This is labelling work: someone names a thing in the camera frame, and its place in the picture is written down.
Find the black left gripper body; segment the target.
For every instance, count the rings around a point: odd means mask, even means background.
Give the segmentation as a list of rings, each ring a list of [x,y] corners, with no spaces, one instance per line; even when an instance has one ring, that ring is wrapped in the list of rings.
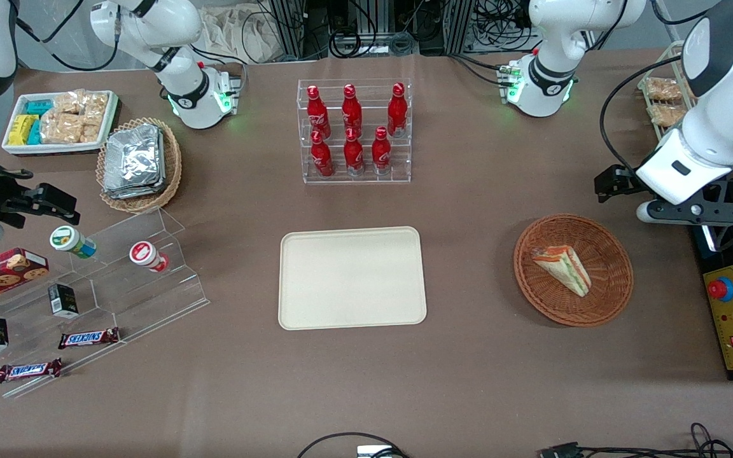
[[[613,195],[632,195],[647,191],[646,185],[634,175],[634,172],[623,165],[613,166]]]

